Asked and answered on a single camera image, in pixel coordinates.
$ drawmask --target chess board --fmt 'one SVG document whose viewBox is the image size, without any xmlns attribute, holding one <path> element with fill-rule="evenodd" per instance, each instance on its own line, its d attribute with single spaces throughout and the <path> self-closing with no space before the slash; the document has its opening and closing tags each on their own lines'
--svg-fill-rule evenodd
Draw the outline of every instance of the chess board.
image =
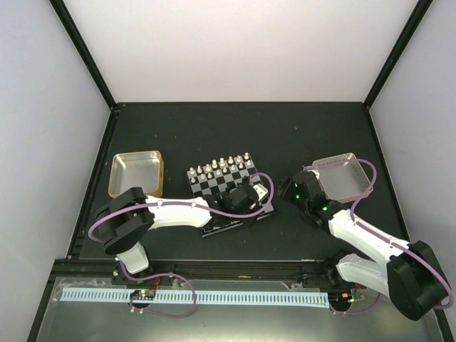
<svg viewBox="0 0 456 342">
<path fill-rule="evenodd" d="M 245 153 L 236 157 L 213 160 L 210 164 L 204 166 L 191 167 L 187 171 L 187 180 L 192 191 L 192 196 L 200 197 L 202 195 L 215 195 L 219 192 L 226 191 L 227 187 L 238 185 L 242 182 L 242 178 L 255 173 L 257 173 L 257 169 L 254 161 L 249 153 Z M 254 176 L 251 178 L 251 184 L 263 184 L 263 182 L 259 176 Z M 274 206 L 271 204 L 258 216 L 257 220 L 269 217 L 275 213 Z M 203 227 L 202 236 L 208 237 L 209 235 L 224 232 L 240 225 L 242 225 L 241 221 L 232 219 L 229 224 L 220 227 Z"/>
</svg>

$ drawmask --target metal tray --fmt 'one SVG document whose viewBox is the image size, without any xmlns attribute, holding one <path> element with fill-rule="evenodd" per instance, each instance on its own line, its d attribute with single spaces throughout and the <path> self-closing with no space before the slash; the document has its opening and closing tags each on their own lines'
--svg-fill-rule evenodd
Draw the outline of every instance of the metal tray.
<svg viewBox="0 0 456 342">
<path fill-rule="evenodd" d="M 312 166 L 321 166 L 331 162 L 356 159 L 353 153 L 335 155 L 320 160 L 315 160 Z M 318 170 L 320 173 L 320 186 L 328 199 L 342 203 L 352 202 L 358 198 L 369 186 L 366 176 L 359 162 L 345 162 Z"/>
<path fill-rule="evenodd" d="M 120 153 L 113 158 L 108 194 L 116 198 L 131 187 L 142 187 L 146 195 L 163 192 L 162 155 L 158 151 Z"/>
</svg>

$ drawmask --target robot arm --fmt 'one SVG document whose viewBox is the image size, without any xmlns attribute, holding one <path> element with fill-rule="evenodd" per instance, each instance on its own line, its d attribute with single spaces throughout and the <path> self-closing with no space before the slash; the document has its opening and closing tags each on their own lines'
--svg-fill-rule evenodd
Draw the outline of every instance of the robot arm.
<svg viewBox="0 0 456 342">
<path fill-rule="evenodd" d="M 251 186 L 248 177 L 226 192 L 194 199 L 156 198 L 146 196 L 141 188 L 134 187 L 98 210 L 95 214 L 97 221 L 126 207 L 137 204 L 149 206 L 109 219 L 99 226 L 98 233 L 105 253 L 116 255 L 125 264 L 128 272 L 135 274 L 149 267 L 149 258 L 140 239 L 150 229 L 224 225 L 232 219 L 221 217 L 204 207 L 232 214 L 249 214 L 258 210 L 259 203 L 267 194 L 265 187 Z"/>
<path fill-rule="evenodd" d="M 293 178 L 285 178 L 280 183 L 278 195 L 295 204 L 308 223 L 348 242 L 372 259 L 363 259 L 356 254 L 339 259 L 335 267 L 343 280 L 384 294 L 404 316 L 414 321 L 447 297 L 443 285 L 425 267 L 391 245 L 394 242 L 416 253 L 445 278 L 427 244 L 397 239 L 357 216 L 353 221 L 350 210 L 343 204 L 326 199 L 316 172 L 304 171 Z"/>
</svg>

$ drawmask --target white wall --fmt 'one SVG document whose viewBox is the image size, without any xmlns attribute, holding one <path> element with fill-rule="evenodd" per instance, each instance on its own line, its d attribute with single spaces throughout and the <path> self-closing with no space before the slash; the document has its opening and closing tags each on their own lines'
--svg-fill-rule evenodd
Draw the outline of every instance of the white wall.
<svg viewBox="0 0 456 342">
<path fill-rule="evenodd" d="M 456 287 L 456 1 L 434 1 L 372 114 L 410 235 Z M 456 308 L 446 311 L 456 335 Z"/>
<path fill-rule="evenodd" d="M 66 256 L 108 119 L 48 1 L 0 11 L 0 332 L 25 341 Z"/>
<path fill-rule="evenodd" d="M 117 101 L 363 101 L 417 0 L 66 0 Z"/>
</svg>

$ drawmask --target black table surface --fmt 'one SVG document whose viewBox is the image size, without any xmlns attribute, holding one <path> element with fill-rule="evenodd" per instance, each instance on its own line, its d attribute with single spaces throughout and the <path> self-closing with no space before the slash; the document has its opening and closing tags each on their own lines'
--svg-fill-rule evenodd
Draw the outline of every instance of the black table surface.
<svg viewBox="0 0 456 342">
<path fill-rule="evenodd" d="M 405 238 L 380 155 L 361 103 L 126 103 L 120 104 L 108 154 L 86 227 L 110 200 L 113 156 L 159 150 L 165 161 L 164 198 L 189 198 L 185 171 L 213 159 L 249 152 L 258 170 L 275 183 L 302 165 L 353 152 L 378 170 L 373 193 L 357 214 L 399 238 Z M 141 243 L 151 259 L 204 261 L 322 260 L 351 245 L 307 225 L 296 208 L 273 200 L 278 214 L 252 227 L 237 227 L 202 238 L 200 228 L 168 227 L 149 231 Z M 80 258 L 112 259 L 102 246 L 84 239 Z"/>
</svg>

